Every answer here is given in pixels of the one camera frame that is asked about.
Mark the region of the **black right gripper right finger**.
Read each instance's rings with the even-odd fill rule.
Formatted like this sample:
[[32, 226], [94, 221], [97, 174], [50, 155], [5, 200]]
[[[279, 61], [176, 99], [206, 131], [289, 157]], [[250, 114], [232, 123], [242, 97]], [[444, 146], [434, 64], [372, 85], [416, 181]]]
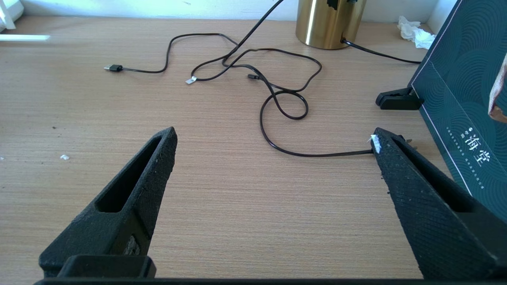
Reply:
[[425, 280], [506, 280], [506, 223], [401, 135], [376, 128], [372, 151]]

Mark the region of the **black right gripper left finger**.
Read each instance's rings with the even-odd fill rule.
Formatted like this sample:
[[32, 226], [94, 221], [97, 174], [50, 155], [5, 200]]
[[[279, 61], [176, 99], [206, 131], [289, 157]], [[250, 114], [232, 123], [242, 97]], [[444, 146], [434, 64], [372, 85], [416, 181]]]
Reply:
[[176, 146], [172, 127], [153, 135], [40, 254], [44, 276], [56, 277], [76, 255], [146, 255]]

